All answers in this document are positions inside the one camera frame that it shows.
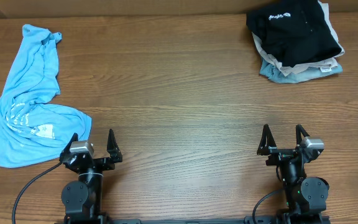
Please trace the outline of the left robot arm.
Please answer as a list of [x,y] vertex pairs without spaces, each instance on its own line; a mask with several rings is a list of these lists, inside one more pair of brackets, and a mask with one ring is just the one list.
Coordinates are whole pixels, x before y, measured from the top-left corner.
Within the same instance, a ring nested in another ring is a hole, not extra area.
[[61,152],[59,161],[78,174],[78,180],[68,183],[62,190],[61,200],[65,206],[64,223],[111,223],[106,212],[101,211],[103,172],[114,170],[122,162],[114,131],[109,130],[108,157],[94,157],[92,144],[80,141],[74,134]]

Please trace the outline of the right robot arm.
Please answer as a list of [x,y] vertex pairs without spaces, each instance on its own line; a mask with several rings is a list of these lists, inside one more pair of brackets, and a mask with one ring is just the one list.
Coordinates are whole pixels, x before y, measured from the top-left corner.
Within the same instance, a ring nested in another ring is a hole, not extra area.
[[329,217],[322,216],[326,210],[329,184],[320,177],[308,177],[305,164],[316,160],[324,151],[324,142],[311,137],[302,125],[295,127],[296,146],[293,149],[279,149],[267,124],[262,130],[262,137],[257,154],[267,156],[267,166],[276,168],[277,179],[282,188],[262,197],[252,211],[252,222],[258,223],[261,217],[256,215],[259,205],[267,198],[284,193],[287,208],[279,209],[276,215],[265,217],[266,223],[314,224],[329,223]]

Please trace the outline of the light blue t-shirt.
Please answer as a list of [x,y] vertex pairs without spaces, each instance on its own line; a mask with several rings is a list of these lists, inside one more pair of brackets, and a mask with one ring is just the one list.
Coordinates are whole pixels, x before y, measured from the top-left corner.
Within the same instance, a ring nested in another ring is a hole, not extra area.
[[73,134],[90,136],[92,119],[55,105],[57,45],[62,34],[25,24],[22,42],[0,96],[0,167],[17,168],[56,159]]

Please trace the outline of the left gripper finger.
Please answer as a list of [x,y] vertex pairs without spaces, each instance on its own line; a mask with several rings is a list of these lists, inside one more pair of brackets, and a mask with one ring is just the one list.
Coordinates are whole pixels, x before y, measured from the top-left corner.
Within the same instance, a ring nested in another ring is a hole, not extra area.
[[70,147],[71,147],[71,144],[73,142],[76,142],[78,141],[78,134],[77,133],[74,133],[71,137],[71,139],[69,140],[68,144],[65,146],[65,148],[63,149],[62,151],[62,154],[68,154],[70,152]]
[[114,131],[112,129],[109,130],[107,152],[109,153],[113,163],[122,162],[122,153],[117,145]]

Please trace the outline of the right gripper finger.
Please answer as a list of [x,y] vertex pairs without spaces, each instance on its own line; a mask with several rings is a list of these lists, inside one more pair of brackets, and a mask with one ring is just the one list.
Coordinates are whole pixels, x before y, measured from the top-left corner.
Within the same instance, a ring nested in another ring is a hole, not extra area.
[[300,124],[297,124],[295,129],[296,129],[296,144],[300,145],[303,138],[309,137],[310,135],[306,132],[306,130]]
[[260,140],[260,144],[257,149],[257,155],[268,156],[272,153],[275,153],[276,150],[277,150],[277,145],[272,136],[272,132],[268,124],[265,124],[262,130],[262,137]]

